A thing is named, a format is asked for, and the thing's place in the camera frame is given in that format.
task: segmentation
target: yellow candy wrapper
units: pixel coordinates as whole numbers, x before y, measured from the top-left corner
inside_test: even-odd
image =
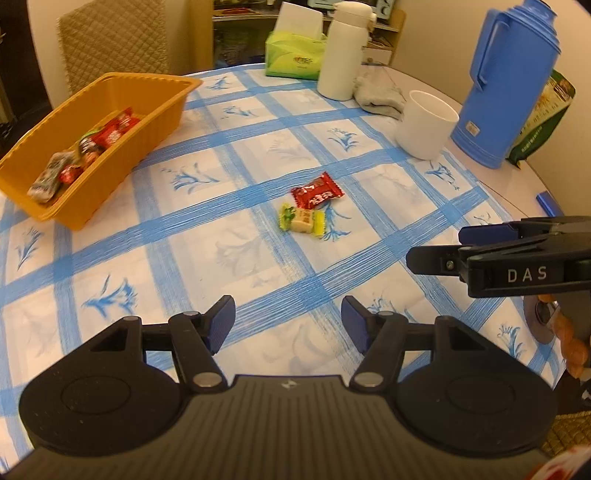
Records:
[[[324,235],[325,215],[321,210],[305,210],[284,203],[279,209],[279,228],[284,231]]]

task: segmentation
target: green bag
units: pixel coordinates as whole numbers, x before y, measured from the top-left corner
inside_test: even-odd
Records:
[[[317,80],[326,48],[320,40],[290,32],[271,32],[265,43],[266,73],[271,77]]]
[[[553,70],[538,102],[507,155],[509,162],[519,167],[521,160],[526,160],[546,143],[573,103],[574,94],[573,85]]]

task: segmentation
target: tissue box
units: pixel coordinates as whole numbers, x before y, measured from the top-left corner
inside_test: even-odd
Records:
[[[317,80],[326,48],[320,40],[286,31],[273,31],[265,43],[266,73],[272,77]]]

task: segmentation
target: candy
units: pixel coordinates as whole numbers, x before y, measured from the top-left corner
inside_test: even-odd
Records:
[[[92,135],[92,140],[94,140],[98,146],[107,150],[107,148],[112,147],[122,136],[121,132],[117,129],[117,125],[118,121],[114,118],[106,124],[100,132]]]
[[[320,210],[306,210],[290,206],[288,203],[279,209],[279,227],[281,230],[324,235],[325,215]]]
[[[66,165],[74,163],[74,152],[59,152],[54,154],[45,170],[37,177],[35,183],[27,191],[27,195],[39,203],[47,203],[56,194],[60,187],[58,176]]]
[[[121,132],[121,135],[126,134],[139,123],[139,118],[134,117],[133,114],[133,109],[129,107],[117,115],[117,130]]]
[[[320,177],[314,179],[308,185],[291,189],[291,194],[294,196],[295,204],[299,208],[308,210],[314,209],[326,200],[340,198],[344,195],[327,172],[321,174]]]
[[[84,173],[84,169],[79,165],[68,165],[60,173],[60,181],[66,185],[72,185],[76,179]]]
[[[98,146],[94,140],[92,140],[92,136],[96,135],[99,131],[95,130],[92,132],[88,132],[80,142],[78,142],[78,150],[80,153],[80,161],[84,169],[90,167],[97,158],[104,152],[103,148]]]

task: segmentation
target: tablecloth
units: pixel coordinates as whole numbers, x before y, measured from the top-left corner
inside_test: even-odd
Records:
[[[30,443],[18,417],[26,383],[127,314],[165,322],[233,295],[236,323],[216,360],[237,373],[340,374],[361,361],[340,323],[354,295],[412,322],[454,315],[554,385],[557,343],[539,345],[521,299],[468,298],[457,278],[412,274],[413,245],[508,214],[448,151],[419,161],[397,122],[315,82],[249,65],[198,74],[178,130],[142,161],[79,232],[37,223],[0,199],[0,469]],[[328,171],[345,192],[325,203],[318,239],[278,229],[290,189]],[[425,365],[410,352],[402,374]],[[170,354],[149,352],[170,371]]]

